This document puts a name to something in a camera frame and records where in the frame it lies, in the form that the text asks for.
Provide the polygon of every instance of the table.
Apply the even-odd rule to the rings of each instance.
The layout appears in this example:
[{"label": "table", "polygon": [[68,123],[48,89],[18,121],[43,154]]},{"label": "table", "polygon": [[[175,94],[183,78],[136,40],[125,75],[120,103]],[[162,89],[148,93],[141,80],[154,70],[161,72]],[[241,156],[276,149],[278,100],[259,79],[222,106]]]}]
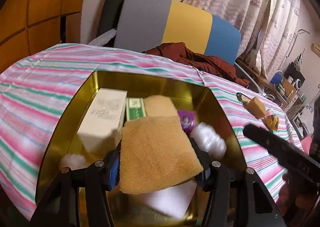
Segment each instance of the table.
[{"label": "table", "polygon": [[289,106],[289,103],[284,100],[284,98],[280,95],[280,93],[276,90],[276,88],[270,83],[268,79],[266,79],[264,76],[260,75],[257,73],[255,70],[250,68],[246,63],[244,63],[242,60],[237,59],[236,60],[237,64],[241,66],[248,74],[253,76],[257,80],[257,84],[264,89],[267,87],[270,89],[274,95],[280,100],[280,102],[283,104],[283,109]]},{"label": "table", "polygon": [[243,136],[248,123],[265,126],[243,107],[236,93],[249,98],[258,96],[280,119],[276,134],[302,148],[277,104],[240,85],[165,57],[59,44],[16,62],[0,75],[0,184],[27,219],[36,208],[39,166],[52,133],[72,97],[96,70],[149,74],[209,87],[230,121],[247,166],[257,171],[277,200],[285,170],[264,148]]}]

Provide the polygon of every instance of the gold box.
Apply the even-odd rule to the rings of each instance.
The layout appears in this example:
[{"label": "gold box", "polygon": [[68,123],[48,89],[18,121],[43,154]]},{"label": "gold box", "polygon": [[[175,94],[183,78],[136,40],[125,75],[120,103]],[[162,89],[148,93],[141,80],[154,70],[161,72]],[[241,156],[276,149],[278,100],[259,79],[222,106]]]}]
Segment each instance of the gold box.
[{"label": "gold box", "polygon": [[[82,154],[89,163],[103,159],[103,157],[88,154],[76,134],[87,109],[100,88],[126,90],[128,97],[137,98],[160,94],[170,97],[178,110],[196,111],[197,122],[211,125],[226,142],[227,152],[221,162],[229,168],[240,171],[246,169],[241,148],[231,125],[209,88],[157,76],[95,71],[68,104],[48,144],[37,181],[37,203],[58,173],[60,160],[65,154]],[[80,220],[82,226],[87,226],[84,192],[84,188],[81,188],[79,192]],[[117,188],[110,193],[107,192],[107,197],[115,227],[191,226],[203,217],[208,193],[203,193],[197,188],[183,220],[153,211],[139,204],[129,195],[119,192]],[[234,197],[230,197],[230,212],[232,212]]]}]

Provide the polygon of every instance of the screw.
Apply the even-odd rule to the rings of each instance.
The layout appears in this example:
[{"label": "screw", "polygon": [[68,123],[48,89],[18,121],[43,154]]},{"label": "screw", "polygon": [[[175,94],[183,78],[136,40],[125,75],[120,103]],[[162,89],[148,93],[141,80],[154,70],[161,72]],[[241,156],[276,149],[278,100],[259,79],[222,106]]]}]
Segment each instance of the screw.
[{"label": "screw", "polygon": [[215,168],[219,168],[221,166],[221,163],[219,161],[213,161],[212,166],[214,166]]},{"label": "screw", "polygon": [[246,169],[246,172],[247,172],[248,174],[254,174],[254,169],[252,169],[252,168],[247,168],[247,169]]},{"label": "screw", "polygon": [[68,167],[63,167],[63,168],[60,169],[60,171],[61,171],[62,174],[65,174],[65,173],[69,172],[69,168]]},{"label": "screw", "polygon": [[96,161],[96,162],[94,163],[94,165],[95,165],[96,167],[102,167],[103,164],[104,164],[104,162],[103,162],[102,160],[98,160],[98,161]]}]

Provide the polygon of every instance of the patterned curtain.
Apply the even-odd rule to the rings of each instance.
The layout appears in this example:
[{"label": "patterned curtain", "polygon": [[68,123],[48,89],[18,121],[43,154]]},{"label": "patterned curtain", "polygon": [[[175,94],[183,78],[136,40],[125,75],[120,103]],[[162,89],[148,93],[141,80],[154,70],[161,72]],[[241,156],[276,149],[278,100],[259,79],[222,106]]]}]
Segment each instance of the patterned curtain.
[{"label": "patterned curtain", "polygon": [[184,0],[219,16],[241,32],[238,56],[244,57],[260,32],[261,73],[271,79],[289,48],[295,30],[300,0]]}]

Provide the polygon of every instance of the purple package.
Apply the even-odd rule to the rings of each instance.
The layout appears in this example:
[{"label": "purple package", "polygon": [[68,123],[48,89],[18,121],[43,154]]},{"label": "purple package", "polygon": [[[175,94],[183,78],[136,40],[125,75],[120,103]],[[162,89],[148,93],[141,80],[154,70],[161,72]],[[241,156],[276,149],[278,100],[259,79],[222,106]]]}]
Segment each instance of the purple package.
[{"label": "purple package", "polygon": [[196,126],[195,115],[196,112],[187,112],[185,110],[179,110],[178,114],[180,116],[181,127],[186,134],[192,132],[193,128]]}]

